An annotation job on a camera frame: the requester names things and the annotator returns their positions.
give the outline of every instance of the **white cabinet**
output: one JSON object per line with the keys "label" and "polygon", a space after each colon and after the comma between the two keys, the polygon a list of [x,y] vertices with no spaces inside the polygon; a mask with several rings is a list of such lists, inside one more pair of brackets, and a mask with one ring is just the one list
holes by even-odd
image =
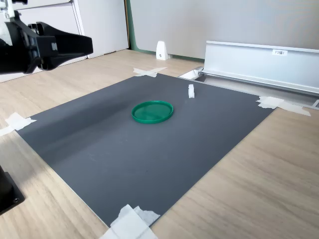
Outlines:
{"label": "white cabinet", "polygon": [[[37,21],[42,21],[61,31],[80,34],[71,3],[23,9],[19,10],[19,13],[21,13],[21,21],[26,25],[36,23]],[[63,65],[84,59],[85,57],[79,57],[67,61]],[[0,75],[0,82],[12,80],[22,76],[25,76],[25,74],[16,73]]]}
{"label": "white cabinet", "polygon": [[[61,31],[89,36],[93,53],[88,57],[102,56],[129,47],[124,0],[29,0],[28,5],[14,4],[26,25],[44,22]],[[65,64],[84,60],[80,57]],[[25,74],[0,75],[0,82]]]}
{"label": "white cabinet", "polygon": [[13,4],[13,8],[14,10],[20,10],[20,9],[48,6],[48,5],[54,5],[59,3],[66,3],[66,2],[70,2],[70,0],[28,0],[28,4],[23,5],[22,3],[17,2]]}
{"label": "white cabinet", "polygon": [[90,58],[129,47],[124,0],[74,0],[82,34],[93,41]]}

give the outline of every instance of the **small white object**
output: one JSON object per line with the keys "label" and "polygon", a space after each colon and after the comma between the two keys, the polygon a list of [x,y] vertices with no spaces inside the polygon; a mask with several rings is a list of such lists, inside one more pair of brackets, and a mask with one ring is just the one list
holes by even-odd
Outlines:
{"label": "small white object", "polygon": [[316,100],[316,102],[314,102],[313,107],[317,107],[317,105],[319,104],[319,100]]}
{"label": "small white object", "polygon": [[164,70],[164,69],[166,69],[166,68],[167,68],[167,67],[155,68],[155,69],[152,69],[152,70],[150,70],[150,71],[144,71],[144,70],[141,70],[141,69],[134,68],[134,71],[133,71],[133,72],[138,73],[138,75],[136,75],[136,76],[151,76],[151,77],[156,77],[159,71]]}
{"label": "small white object", "polygon": [[169,59],[169,55],[166,51],[166,45],[163,41],[158,42],[158,46],[156,48],[156,59],[163,61]]}
{"label": "small white object", "polygon": [[189,98],[195,98],[195,92],[194,92],[194,85],[193,84],[188,85],[188,97]]}
{"label": "small white object", "polygon": [[273,50],[273,55],[276,55],[276,56],[287,56],[288,55],[288,51],[274,49]]}
{"label": "small white object", "polygon": [[148,224],[154,221],[146,223],[137,212],[148,219],[154,219],[154,216],[157,215],[151,211],[143,211],[139,207],[133,210],[130,205],[126,205],[100,239],[157,239]]}
{"label": "small white object", "polygon": [[260,99],[257,100],[260,104],[258,106],[262,108],[272,108],[275,109],[276,107],[282,108],[283,110],[287,110],[290,112],[295,112],[305,116],[311,116],[308,111],[305,111],[302,106],[296,106],[290,104],[282,99],[274,98],[274,97],[259,97]]}
{"label": "small white object", "polygon": [[26,127],[27,125],[36,122],[36,120],[33,120],[31,118],[23,118],[21,115],[19,115],[17,112],[14,112],[12,115],[10,115],[9,118],[5,120],[8,123],[8,127],[0,129],[0,136],[3,136],[5,134],[8,134],[14,130],[20,130]]}

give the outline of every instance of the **white bracket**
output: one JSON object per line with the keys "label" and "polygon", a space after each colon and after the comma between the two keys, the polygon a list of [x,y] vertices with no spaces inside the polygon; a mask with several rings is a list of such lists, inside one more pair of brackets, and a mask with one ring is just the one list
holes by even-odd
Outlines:
{"label": "white bracket", "polygon": [[159,41],[158,46],[156,48],[156,59],[166,61],[169,58],[170,58],[170,55],[168,55],[166,51],[165,42]]}
{"label": "white bracket", "polygon": [[4,12],[6,19],[14,18],[12,0],[0,0],[0,9]]}

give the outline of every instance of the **white wall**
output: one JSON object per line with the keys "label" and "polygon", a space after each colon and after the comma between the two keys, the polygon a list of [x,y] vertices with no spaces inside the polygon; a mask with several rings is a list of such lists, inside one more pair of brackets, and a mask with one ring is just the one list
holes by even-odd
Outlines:
{"label": "white wall", "polygon": [[319,0],[131,0],[137,46],[204,58],[206,41],[319,49]]}
{"label": "white wall", "polygon": [[90,58],[129,47],[124,0],[74,0],[82,34],[93,41]]}

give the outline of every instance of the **masking tape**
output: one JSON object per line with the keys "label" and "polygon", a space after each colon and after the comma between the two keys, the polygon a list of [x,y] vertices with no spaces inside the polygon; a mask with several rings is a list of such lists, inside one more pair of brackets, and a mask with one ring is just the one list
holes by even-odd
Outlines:
{"label": "masking tape", "polygon": [[155,68],[155,69],[152,69],[150,71],[144,71],[144,70],[141,70],[141,69],[137,69],[137,68],[134,68],[134,71],[135,73],[138,73],[138,75],[136,76],[151,76],[151,77],[156,77],[156,75],[158,74],[159,71],[161,70],[164,70],[166,69],[167,67],[162,67],[162,68]]}
{"label": "masking tape", "polygon": [[6,135],[14,130],[20,130],[27,125],[36,122],[36,120],[33,120],[31,118],[23,118],[21,115],[19,115],[17,112],[14,112],[12,115],[10,115],[9,118],[5,120],[7,124],[9,125],[6,128],[0,129],[0,136]]}
{"label": "masking tape", "polygon": [[158,239],[149,226],[159,217],[152,211],[126,205],[100,239]]}
{"label": "masking tape", "polygon": [[260,99],[257,100],[260,104],[258,106],[262,108],[272,108],[275,109],[276,107],[282,108],[287,111],[295,112],[298,114],[311,116],[308,111],[305,111],[302,106],[296,106],[286,102],[285,100],[274,98],[274,97],[259,97]]}

